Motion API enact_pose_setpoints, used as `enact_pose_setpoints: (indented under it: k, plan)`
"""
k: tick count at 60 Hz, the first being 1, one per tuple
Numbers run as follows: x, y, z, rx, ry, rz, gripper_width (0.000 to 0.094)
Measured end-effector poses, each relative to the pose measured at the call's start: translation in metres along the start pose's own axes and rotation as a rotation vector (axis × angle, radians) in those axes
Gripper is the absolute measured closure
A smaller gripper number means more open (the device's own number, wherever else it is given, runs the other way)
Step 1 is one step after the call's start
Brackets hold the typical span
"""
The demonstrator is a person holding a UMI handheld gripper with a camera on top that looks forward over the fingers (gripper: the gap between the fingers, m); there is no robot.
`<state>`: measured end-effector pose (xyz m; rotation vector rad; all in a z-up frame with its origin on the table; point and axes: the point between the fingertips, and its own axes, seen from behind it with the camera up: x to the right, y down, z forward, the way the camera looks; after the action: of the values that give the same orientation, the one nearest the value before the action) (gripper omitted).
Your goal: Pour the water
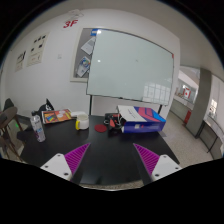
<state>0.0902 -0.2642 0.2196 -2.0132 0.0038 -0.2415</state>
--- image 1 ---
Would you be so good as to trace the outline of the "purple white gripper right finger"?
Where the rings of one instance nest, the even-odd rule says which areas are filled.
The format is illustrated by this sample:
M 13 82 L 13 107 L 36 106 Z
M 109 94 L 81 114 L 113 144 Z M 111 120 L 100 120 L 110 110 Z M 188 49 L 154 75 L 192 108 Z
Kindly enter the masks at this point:
M 168 155 L 158 155 L 136 143 L 134 143 L 133 146 L 138 152 L 144 168 L 153 181 L 157 181 L 181 170 L 181 167 Z

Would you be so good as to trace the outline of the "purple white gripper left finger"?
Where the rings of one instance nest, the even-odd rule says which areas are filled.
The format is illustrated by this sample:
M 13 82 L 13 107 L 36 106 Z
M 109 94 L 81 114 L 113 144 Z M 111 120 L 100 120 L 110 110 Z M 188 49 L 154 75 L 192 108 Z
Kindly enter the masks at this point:
M 70 181 L 77 171 L 89 146 L 90 144 L 87 143 L 66 154 L 57 153 L 42 165 L 41 168 L 51 174 Z

